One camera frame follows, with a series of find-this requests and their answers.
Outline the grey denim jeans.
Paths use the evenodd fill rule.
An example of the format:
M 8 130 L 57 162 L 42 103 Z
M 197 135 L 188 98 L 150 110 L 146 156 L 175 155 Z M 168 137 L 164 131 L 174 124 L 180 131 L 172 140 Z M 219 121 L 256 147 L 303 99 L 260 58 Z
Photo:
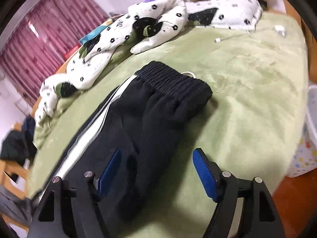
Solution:
M 25 226 L 30 226 L 36 209 L 33 200 L 20 199 L 4 186 L 1 186 L 0 196 L 1 213 Z

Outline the green fleece bed sheet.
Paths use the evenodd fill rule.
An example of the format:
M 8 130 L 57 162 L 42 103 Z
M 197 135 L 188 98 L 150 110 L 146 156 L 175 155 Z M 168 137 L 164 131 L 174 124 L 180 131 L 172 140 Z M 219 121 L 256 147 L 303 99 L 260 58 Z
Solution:
M 202 237 L 215 203 L 207 197 L 192 163 L 200 147 L 221 169 L 238 178 L 260 176 L 270 192 L 284 178 L 299 143 L 307 103 L 308 62 L 298 22 L 263 12 L 256 30 L 274 31 L 214 43 L 215 38 L 246 34 L 194 28 L 138 55 L 122 46 L 94 86 L 76 99 L 60 102 L 65 112 L 37 152 L 27 180 L 27 195 L 42 189 L 73 136 L 106 96 L 150 61 L 179 72 L 190 71 L 213 92 L 195 117 L 171 163 L 141 213 L 121 229 L 121 237 Z

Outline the maroon floral curtain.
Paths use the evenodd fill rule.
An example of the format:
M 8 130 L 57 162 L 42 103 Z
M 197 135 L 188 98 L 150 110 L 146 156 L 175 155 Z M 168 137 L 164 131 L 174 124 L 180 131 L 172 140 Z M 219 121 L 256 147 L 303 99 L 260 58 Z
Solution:
M 93 0 L 40 0 L 1 50 L 1 69 L 30 106 L 65 55 L 109 15 Z

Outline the teal patterned pillow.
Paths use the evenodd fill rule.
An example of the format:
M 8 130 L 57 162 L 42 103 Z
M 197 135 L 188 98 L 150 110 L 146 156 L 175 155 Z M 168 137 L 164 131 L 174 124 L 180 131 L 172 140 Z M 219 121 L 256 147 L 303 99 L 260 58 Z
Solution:
M 97 36 L 98 34 L 100 34 L 103 30 L 105 30 L 107 28 L 107 25 L 99 25 L 98 27 L 96 27 L 94 30 L 92 30 L 91 32 L 89 32 L 88 34 L 86 34 L 85 36 L 83 36 L 82 38 L 80 38 L 79 43 L 81 45 L 84 45 L 87 41 L 93 39 L 95 36 Z

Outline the white floral quilt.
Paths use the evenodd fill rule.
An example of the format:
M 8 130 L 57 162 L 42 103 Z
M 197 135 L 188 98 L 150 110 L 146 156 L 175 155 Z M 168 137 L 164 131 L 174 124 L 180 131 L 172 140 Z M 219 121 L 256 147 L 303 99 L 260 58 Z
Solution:
M 61 97 L 90 89 L 121 45 L 133 44 L 132 54 L 145 52 L 177 36 L 188 22 L 254 31 L 262 11 L 258 0 L 155 0 L 131 5 L 126 14 L 81 46 L 68 61 L 65 73 L 43 81 L 35 124 L 40 126 L 53 116 Z

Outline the white plastic basket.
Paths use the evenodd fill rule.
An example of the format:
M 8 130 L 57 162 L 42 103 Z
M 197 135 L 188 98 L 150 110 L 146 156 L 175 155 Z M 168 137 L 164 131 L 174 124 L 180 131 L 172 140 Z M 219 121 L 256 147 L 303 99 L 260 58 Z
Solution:
M 308 88 L 308 102 L 302 137 L 288 168 L 287 177 L 295 178 L 316 169 L 316 121 L 317 101 L 316 85 Z

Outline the navy blue garment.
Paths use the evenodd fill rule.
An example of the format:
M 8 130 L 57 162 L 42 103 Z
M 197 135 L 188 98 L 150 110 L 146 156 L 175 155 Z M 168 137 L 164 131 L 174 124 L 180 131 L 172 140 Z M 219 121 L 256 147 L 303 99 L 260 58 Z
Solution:
M 31 115 L 28 115 L 23 121 L 21 130 L 25 133 L 29 150 L 36 152 L 36 147 L 33 143 L 34 129 L 35 129 L 35 119 Z

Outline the black sweatpants with white stripe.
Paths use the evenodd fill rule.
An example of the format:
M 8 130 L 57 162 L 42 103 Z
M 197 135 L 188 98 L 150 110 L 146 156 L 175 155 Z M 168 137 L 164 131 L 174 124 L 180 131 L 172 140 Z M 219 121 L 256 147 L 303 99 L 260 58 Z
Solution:
M 77 187 L 84 172 L 99 176 L 120 149 L 120 168 L 98 202 L 106 227 L 115 231 L 142 210 L 188 123 L 211 97 L 203 80 L 151 61 L 108 94 L 75 134 L 53 173 Z

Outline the black jacket on bed rail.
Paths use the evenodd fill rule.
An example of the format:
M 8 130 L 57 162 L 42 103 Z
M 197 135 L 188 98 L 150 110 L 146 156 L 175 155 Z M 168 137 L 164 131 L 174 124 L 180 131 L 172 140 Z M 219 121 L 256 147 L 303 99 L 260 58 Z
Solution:
M 29 155 L 29 146 L 25 132 L 10 131 L 2 142 L 1 160 L 14 161 L 23 166 Z

